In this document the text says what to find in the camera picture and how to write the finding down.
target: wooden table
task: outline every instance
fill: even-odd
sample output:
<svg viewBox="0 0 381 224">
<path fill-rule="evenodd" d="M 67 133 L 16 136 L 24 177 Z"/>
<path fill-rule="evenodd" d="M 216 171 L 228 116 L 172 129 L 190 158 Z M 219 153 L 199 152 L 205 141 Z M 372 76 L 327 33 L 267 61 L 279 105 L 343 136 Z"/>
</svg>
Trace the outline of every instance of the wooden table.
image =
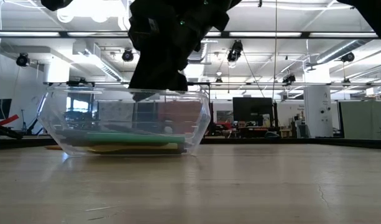
<svg viewBox="0 0 381 224">
<path fill-rule="evenodd" d="M 0 150 L 0 223 L 381 223 L 381 150 L 215 145 L 197 155 Z"/>
</svg>

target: clear plastic bowl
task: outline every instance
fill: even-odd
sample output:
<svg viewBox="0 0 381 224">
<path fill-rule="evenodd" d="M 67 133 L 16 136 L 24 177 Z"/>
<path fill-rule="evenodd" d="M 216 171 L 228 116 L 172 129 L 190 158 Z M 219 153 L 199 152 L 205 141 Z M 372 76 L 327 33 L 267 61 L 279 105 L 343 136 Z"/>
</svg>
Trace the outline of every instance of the clear plastic bowl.
<svg viewBox="0 0 381 224">
<path fill-rule="evenodd" d="M 38 119 L 72 156 L 151 155 L 194 152 L 211 115 L 200 92 L 52 86 Z"/>
</svg>

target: green object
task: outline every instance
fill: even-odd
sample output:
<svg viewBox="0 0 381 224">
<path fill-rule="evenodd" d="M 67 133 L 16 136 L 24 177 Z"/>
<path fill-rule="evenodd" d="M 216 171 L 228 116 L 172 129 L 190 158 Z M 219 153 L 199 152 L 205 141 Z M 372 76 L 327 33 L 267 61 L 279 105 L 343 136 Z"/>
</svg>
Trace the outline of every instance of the green object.
<svg viewBox="0 0 381 224">
<path fill-rule="evenodd" d="M 184 143 L 185 137 L 171 137 L 144 134 L 122 133 L 87 133 L 85 138 L 90 142 L 106 143 Z"/>
</svg>

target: white column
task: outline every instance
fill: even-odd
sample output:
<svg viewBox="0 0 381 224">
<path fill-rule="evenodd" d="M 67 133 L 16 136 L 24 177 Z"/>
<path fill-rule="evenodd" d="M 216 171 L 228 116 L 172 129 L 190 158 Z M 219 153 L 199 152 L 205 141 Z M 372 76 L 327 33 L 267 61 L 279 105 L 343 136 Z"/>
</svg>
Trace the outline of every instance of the white column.
<svg viewBox="0 0 381 224">
<path fill-rule="evenodd" d="M 329 67 L 318 66 L 316 70 L 305 72 L 307 83 L 329 83 Z M 331 113 L 331 90 L 329 86 L 308 86 L 304 90 L 306 124 L 310 135 L 315 137 L 333 136 L 333 116 Z"/>
</svg>

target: desk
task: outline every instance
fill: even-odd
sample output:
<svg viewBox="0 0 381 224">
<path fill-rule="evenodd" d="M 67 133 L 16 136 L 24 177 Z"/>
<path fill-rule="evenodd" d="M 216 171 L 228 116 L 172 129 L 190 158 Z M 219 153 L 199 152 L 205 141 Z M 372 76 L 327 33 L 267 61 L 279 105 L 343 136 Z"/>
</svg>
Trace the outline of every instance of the desk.
<svg viewBox="0 0 381 224">
<path fill-rule="evenodd" d="M 0 150 L 3 224 L 358 220 L 381 223 L 381 150 L 201 145 L 197 157 L 127 158 Z"/>
<path fill-rule="evenodd" d="M 244 127 L 239 128 L 239 133 L 241 138 L 264 138 L 265 134 L 269 130 L 267 128 L 261 128 L 261 127 Z"/>
</svg>

